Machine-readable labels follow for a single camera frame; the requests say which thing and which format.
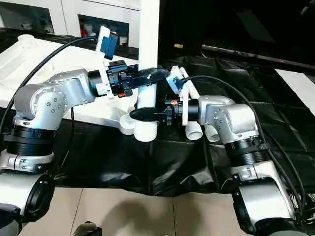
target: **pvc pipe fitting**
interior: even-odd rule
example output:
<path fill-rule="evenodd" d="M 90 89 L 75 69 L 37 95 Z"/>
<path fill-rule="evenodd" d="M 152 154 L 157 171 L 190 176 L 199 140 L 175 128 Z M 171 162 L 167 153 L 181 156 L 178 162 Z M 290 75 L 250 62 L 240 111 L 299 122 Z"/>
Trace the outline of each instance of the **pvc pipe fitting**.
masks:
<path fill-rule="evenodd" d="M 200 139 L 203 135 L 200 124 L 196 121 L 188 121 L 188 125 L 185 127 L 186 137 L 189 140 Z"/>

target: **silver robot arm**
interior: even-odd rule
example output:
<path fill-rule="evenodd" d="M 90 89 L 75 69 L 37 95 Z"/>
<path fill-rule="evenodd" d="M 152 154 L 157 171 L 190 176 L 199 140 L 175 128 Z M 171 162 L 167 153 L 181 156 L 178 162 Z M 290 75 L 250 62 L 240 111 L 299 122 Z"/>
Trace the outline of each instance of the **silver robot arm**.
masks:
<path fill-rule="evenodd" d="M 232 194 L 241 229 L 257 236 L 306 235 L 295 228 L 292 202 L 274 163 L 264 155 L 255 115 L 246 104 L 235 104 L 223 96 L 200 96 L 183 111 L 179 100 L 163 100 L 159 108 L 141 108 L 130 113 L 133 119 L 158 120 L 167 125 L 189 121 L 210 125 L 225 146 L 231 174 L 238 187 Z"/>
<path fill-rule="evenodd" d="M 69 109 L 100 96 L 131 96 L 132 89 L 168 75 L 156 68 L 138 71 L 137 65 L 127 66 L 121 60 L 111 62 L 107 70 L 62 72 L 19 89 L 12 129 L 4 134 L 7 149 L 0 154 L 0 235 L 17 235 L 24 224 L 48 211 L 54 181 L 45 172 L 53 162 L 53 142 Z"/>

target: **black cloth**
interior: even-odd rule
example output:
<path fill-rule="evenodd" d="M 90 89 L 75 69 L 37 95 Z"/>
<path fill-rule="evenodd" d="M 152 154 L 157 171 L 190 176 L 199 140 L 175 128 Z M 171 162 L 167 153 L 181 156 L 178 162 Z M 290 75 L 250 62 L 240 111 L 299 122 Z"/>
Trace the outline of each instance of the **black cloth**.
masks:
<path fill-rule="evenodd" d="M 10 39 L 6 32 L 0 33 L 0 42 L 13 44 L 15 37 Z M 288 152 L 307 191 L 315 190 L 315 117 L 275 70 L 220 58 L 185 57 L 159 62 L 164 68 L 183 66 L 191 76 L 219 77 L 244 93 L 254 105 L 263 127 Z M 232 91 L 207 80 L 195 86 L 201 95 L 224 95 L 242 102 Z M 157 88 L 158 99 L 176 98 L 166 83 L 159 83 Z M 70 130 L 71 122 L 63 120 L 54 144 L 56 157 L 52 171 L 64 153 Z M 281 154 L 271 141 L 270 144 L 295 183 Z M 115 128 L 76 122 L 74 142 L 56 185 L 122 188 L 173 197 L 186 192 L 229 192 L 233 186 L 227 181 L 230 177 L 224 147 L 220 143 L 210 144 L 205 138 L 189 141 L 183 127 L 160 125 L 157 138 L 142 143 Z"/>

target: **white plastic part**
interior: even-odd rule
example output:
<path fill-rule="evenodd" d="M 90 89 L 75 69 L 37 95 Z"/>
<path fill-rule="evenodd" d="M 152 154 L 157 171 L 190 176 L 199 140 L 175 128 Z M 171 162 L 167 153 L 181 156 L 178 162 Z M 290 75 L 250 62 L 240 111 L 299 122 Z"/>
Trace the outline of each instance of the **white plastic part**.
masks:
<path fill-rule="evenodd" d="M 20 35 L 18 42 L 0 54 L 0 106 L 6 107 L 14 92 L 25 77 L 50 53 L 61 46 L 59 43 L 34 38 L 32 35 Z M 122 57 L 113 57 L 113 61 L 124 60 L 127 65 L 138 61 Z M 99 69 L 102 79 L 105 78 L 105 67 L 110 60 L 104 58 L 104 53 L 70 46 L 54 56 L 30 80 L 30 84 L 44 82 L 53 75 L 63 71 L 85 68 L 87 71 Z M 134 109 L 138 90 L 133 96 L 117 98 L 104 96 L 96 98 L 95 102 L 74 108 L 75 120 L 106 125 L 121 129 L 125 120 L 121 117 Z M 71 119 L 70 113 L 65 118 Z"/>
<path fill-rule="evenodd" d="M 180 71 L 181 71 L 184 78 L 188 78 L 188 74 L 184 68 L 181 67 Z M 197 89 L 195 88 L 195 86 L 193 85 L 192 81 L 188 80 L 185 84 L 189 89 L 190 97 L 192 99 L 199 99 L 200 95 L 199 95 Z"/>
<path fill-rule="evenodd" d="M 101 26 L 99 30 L 98 40 L 95 51 L 100 52 L 100 48 L 102 46 L 103 37 L 109 38 L 110 29 L 105 26 Z"/>
<path fill-rule="evenodd" d="M 205 134 L 209 142 L 217 142 L 220 140 L 220 136 L 217 130 L 212 125 L 205 125 Z"/>
<path fill-rule="evenodd" d="M 184 68 L 182 68 L 182 67 L 180 68 L 180 73 L 181 73 L 182 77 L 188 78 L 188 74 Z M 188 93 L 192 99 L 198 99 L 199 98 L 199 93 L 190 80 L 184 84 L 183 89 L 188 91 Z M 188 121 L 188 123 L 185 127 L 185 133 L 186 133 L 186 137 L 189 140 L 198 140 L 203 135 L 201 126 L 196 121 Z"/>
<path fill-rule="evenodd" d="M 189 121 L 188 125 L 185 127 L 185 132 L 189 140 L 198 140 L 203 135 L 200 124 L 196 121 Z"/>
<path fill-rule="evenodd" d="M 183 86 L 179 95 L 180 100 L 183 102 L 182 126 L 188 125 L 188 102 L 189 90 L 186 85 Z"/>
<path fill-rule="evenodd" d="M 125 135 L 131 135 L 134 133 L 134 122 L 135 120 L 130 117 L 129 114 L 123 115 L 119 119 L 120 132 Z"/>
<path fill-rule="evenodd" d="M 139 35 L 139 70 L 158 65 L 159 0 L 141 0 Z M 139 89 L 138 108 L 154 107 L 157 85 Z M 136 121 L 134 136 L 141 142 L 150 142 L 157 136 L 156 122 Z"/>

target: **tiled floor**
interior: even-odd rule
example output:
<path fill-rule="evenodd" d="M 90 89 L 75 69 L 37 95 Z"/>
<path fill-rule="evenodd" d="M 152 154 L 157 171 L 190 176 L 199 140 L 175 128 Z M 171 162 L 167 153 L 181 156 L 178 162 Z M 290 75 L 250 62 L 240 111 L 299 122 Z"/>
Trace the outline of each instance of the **tiled floor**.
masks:
<path fill-rule="evenodd" d="M 121 189 L 57 188 L 49 212 L 21 236 L 69 236 L 85 221 L 104 236 L 244 236 L 232 197 L 189 193 L 148 197 Z"/>

